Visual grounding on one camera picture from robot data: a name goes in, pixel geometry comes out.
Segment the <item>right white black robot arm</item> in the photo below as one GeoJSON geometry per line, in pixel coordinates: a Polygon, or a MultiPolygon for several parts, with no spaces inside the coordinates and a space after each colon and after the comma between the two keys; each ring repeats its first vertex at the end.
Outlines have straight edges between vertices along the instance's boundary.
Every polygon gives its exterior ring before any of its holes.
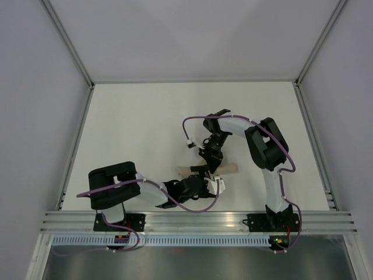
{"type": "Polygon", "coordinates": [[[274,119],[267,117],[260,122],[232,117],[230,110],[223,109],[209,114],[203,120],[203,126],[210,137],[203,141],[199,155],[205,160],[209,171],[214,173],[223,160],[221,151],[230,135],[246,139],[252,160],[263,174],[265,181],[266,224],[272,230],[280,230],[293,213],[292,206],[284,196],[280,170],[287,161],[288,145],[274,119]]]}

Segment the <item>beige cloth napkin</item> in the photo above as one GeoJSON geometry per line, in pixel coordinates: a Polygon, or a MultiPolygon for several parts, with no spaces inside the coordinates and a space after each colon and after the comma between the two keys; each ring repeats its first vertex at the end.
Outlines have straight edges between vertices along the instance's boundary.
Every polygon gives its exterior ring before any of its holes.
{"type": "MultiPolygon", "coordinates": [[[[175,171],[182,177],[187,178],[190,175],[199,174],[198,171],[192,171],[191,166],[177,166],[175,171]]],[[[214,173],[209,173],[210,176],[221,176],[226,174],[236,174],[238,173],[238,166],[236,163],[226,163],[221,164],[214,173]]]]}

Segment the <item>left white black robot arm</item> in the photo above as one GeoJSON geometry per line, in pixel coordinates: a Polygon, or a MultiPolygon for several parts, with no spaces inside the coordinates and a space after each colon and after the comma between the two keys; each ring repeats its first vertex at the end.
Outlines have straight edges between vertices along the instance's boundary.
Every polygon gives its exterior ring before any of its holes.
{"type": "Polygon", "coordinates": [[[137,170],[134,162],[101,167],[88,173],[91,209],[102,211],[107,225],[115,231],[126,227],[124,202],[133,198],[146,201],[156,208],[180,207],[189,200],[216,198],[224,188],[212,179],[206,169],[202,174],[190,174],[182,180],[150,183],[137,170]]]}

